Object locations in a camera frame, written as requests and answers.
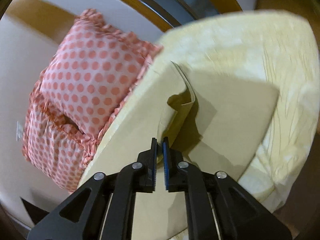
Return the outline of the cream yellow bed cover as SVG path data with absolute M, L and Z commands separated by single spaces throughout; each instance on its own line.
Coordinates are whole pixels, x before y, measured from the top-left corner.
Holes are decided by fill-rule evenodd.
M 240 184 L 269 211 L 282 207 L 305 164 L 319 116 L 319 52 L 310 23 L 288 11 L 231 13 L 172 29 L 152 69 L 269 82 L 279 89 L 271 123 Z

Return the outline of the pink polka dot pillow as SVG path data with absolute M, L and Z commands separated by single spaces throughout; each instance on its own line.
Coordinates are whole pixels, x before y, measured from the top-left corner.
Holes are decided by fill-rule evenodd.
M 46 69 L 41 93 L 95 140 L 161 49 L 85 10 Z
M 29 98 L 22 153 L 63 190 L 74 192 L 97 151 L 97 143 L 42 95 Z

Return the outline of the beige khaki pants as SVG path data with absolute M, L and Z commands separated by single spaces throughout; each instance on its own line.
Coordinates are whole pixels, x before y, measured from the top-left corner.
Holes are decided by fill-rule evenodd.
M 227 74 L 187 70 L 169 63 L 149 68 L 105 133 L 82 175 L 113 174 L 148 150 L 151 139 L 204 172 L 239 179 L 262 142 L 278 100 L 268 83 Z

